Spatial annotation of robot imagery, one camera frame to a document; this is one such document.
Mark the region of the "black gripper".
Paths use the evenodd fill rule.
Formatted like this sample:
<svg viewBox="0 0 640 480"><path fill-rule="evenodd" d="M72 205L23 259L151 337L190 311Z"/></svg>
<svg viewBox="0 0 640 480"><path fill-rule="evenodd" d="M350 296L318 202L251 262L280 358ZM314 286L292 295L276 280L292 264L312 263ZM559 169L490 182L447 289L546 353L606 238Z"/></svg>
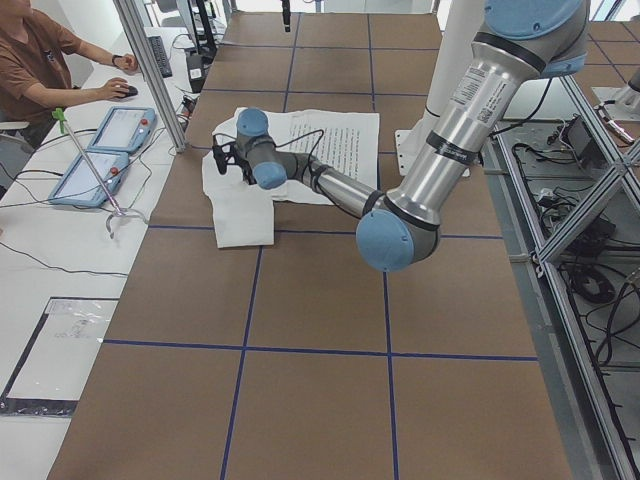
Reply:
<svg viewBox="0 0 640 480"><path fill-rule="evenodd" d="M284 31L286 33L289 33L291 31L290 1L281 0L281 9L282 9L282 21L283 21ZM231 143L229 146L229 152L227 153L227 166L238 167L241 170L243 180L248 185L255 184L255 178L253 175L252 167L250 166L248 160L241 155L236 143Z"/></svg>

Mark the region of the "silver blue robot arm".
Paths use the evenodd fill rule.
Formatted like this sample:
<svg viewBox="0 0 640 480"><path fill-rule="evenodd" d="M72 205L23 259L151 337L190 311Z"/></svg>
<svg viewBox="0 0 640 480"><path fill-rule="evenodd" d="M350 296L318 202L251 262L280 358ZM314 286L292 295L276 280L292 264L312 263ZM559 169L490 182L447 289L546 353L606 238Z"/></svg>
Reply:
<svg viewBox="0 0 640 480"><path fill-rule="evenodd" d="M247 182L272 190L298 181L358 219L356 242L373 268L399 271L429 257L440 210L477 159L521 85L579 71L586 59L585 1L455 1L451 4L424 113L397 134L401 183L369 187L274 142L266 114L240 112L236 137L217 165L239 166Z"/></svg>

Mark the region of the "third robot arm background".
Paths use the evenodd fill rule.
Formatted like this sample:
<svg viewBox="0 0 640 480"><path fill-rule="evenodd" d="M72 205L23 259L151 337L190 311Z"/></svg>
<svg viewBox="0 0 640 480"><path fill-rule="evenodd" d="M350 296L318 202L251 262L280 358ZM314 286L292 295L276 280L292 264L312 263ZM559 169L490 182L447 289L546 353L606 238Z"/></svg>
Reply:
<svg viewBox="0 0 640 480"><path fill-rule="evenodd" d="M639 121L639 70L620 88L592 87L606 120Z"/></svg>

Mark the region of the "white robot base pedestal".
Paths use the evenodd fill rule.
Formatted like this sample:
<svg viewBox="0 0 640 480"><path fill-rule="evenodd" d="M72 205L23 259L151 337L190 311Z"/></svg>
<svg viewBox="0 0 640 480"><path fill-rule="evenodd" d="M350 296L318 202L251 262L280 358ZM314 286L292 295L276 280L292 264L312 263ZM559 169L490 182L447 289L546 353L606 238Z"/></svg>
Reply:
<svg viewBox="0 0 640 480"><path fill-rule="evenodd" d="M398 170L406 176L426 144L427 135L444 113L471 60L471 41L484 22L485 2L452 1L431 79L424 113L411 130L396 130Z"/></svg>

